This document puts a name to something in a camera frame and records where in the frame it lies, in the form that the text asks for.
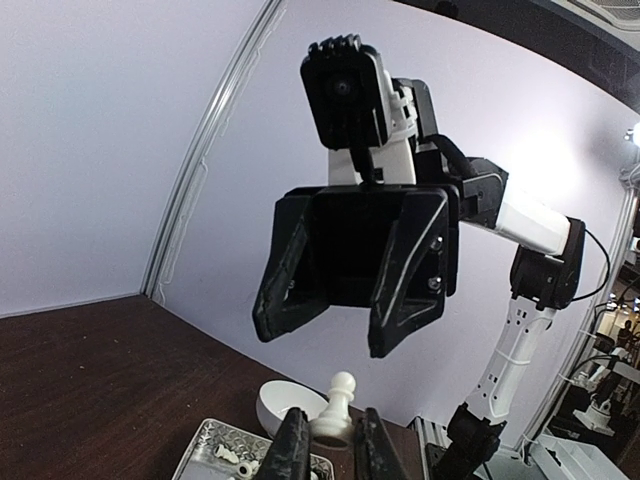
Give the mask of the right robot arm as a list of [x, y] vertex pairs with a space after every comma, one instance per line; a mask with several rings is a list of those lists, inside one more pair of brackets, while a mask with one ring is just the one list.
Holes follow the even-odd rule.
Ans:
[[448, 424], [449, 447], [430, 452], [433, 478], [471, 479], [499, 447], [540, 337], [575, 297], [585, 225], [528, 199], [501, 167], [440, 134], [424, 83], [347, 68], [303, 84], [335, 163], [328, 185], [276, 203], [256, 333], [269, 342], [332, 306], [366, 308], [370, 353], [382, 358], [443, 314], [461, 223], [514, 241], [501, 336]]

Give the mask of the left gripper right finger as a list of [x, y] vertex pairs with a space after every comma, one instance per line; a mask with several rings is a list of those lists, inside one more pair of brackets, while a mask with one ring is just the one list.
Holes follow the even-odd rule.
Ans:
[[354, 439], [356, 479], [400, 478], [400, 461], [376, 409], [368, 407], [356, 423]]

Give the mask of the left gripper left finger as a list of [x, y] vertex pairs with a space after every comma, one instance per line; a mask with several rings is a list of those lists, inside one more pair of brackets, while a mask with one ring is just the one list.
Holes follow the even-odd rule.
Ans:
[[257, 471], [258, 479], [311, 478], [311, 434], [306, 413], [288, 410]]

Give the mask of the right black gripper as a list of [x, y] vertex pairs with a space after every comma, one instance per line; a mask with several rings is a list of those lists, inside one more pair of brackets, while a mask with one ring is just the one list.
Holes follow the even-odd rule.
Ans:
[[371, 308], [381, 359], [442, 314], [457, 273], [456, 188], [300, 187], [276, 202], [252, 318], [266, 343], [309, 323], [313, 303]]

